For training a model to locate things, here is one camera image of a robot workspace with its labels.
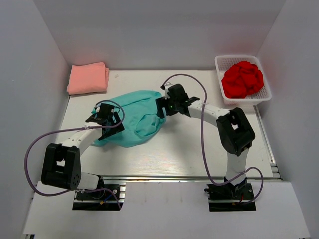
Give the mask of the teal t shirt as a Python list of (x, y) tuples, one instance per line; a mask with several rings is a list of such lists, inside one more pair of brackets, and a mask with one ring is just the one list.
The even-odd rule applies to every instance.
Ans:
[(124, 110), (119, 112), (123, 121), (124, 131), (112, 135), (101, 141), (96, 140), (93, 146), (102, 147), (107, 143), (116, 144), (121, 147), (133, 147), (143, 144), (151, 139), (166, 121), (166, 118), (157, 116), (156, 99), (162, 94), (152, 90), (139, 90), (111, 98)]

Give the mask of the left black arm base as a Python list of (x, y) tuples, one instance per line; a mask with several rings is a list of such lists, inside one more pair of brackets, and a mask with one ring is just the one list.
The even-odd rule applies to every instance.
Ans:
[[(123, 206), (125, 199), (125, 184), (105, 184)], [(73, 201), (73, 211), (120, 211), (118, 203), (109, 191), (95, 193), (76, 193)]]

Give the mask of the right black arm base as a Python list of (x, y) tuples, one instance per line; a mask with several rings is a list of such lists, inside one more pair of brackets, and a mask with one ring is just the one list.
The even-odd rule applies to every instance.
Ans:
[(207, 184), (204, 192), (208, 195), (210, 212), (249, 212), (256, 211), (255, 202), (248, 203), (254, 198), (252, 185), (243, 186), (235, 194), (226, 185), (215, 186)]

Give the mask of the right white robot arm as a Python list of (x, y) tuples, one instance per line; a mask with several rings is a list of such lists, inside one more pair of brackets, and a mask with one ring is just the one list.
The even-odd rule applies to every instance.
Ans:
[(246, 158), (255, 139), (255, 133), (241, 108), (224, 110), (202, 102), (198, 97), (181, 96), (160, 98), (132, 92), (110, 100), (118, 108), (124, 130), (110, 138), (121, 147), (141, 145), (155, 136), (166, 117), (177, 113), (200, 119), (200, 136), (204, 137), (204, 123), (218, 129), (222, 146), (227, 152), (227, 170), (224, 182), (232, 186), (246, 182)]

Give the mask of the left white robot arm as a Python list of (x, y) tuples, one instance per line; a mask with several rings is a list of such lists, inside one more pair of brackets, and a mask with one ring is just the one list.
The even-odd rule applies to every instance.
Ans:
[(124, 130), (117, 113), (106, 118), (90, 116), (83, 129), (62, 143), (47, 146), (42, 167), (42, 184), (66, 190), (97, 190), (100, 176), (83, 172), (81, 155), (96, 140)]

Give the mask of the folded pink t shirt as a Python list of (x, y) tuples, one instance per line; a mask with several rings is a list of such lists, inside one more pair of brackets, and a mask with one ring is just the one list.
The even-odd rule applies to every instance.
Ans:
[(109, 69), (104, 62), (72, 65), (67, 92), (69, 95), (106, 92)]

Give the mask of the white plastic basket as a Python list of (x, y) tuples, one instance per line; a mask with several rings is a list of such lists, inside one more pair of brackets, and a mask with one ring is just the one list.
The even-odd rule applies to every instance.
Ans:
[(216, 56), (215, 67), (225, 104), (254, 106), (271, 99), (270, 87), (255, 56)]

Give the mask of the crumpled red t shirt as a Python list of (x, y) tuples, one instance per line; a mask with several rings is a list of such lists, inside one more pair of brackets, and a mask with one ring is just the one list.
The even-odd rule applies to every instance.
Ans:
[(244, 99), (259, 92), (264, 87), (264, 77), (256, 64), (241, 61), (231, 66), (222, 79), (222, 87), (227, 98)]

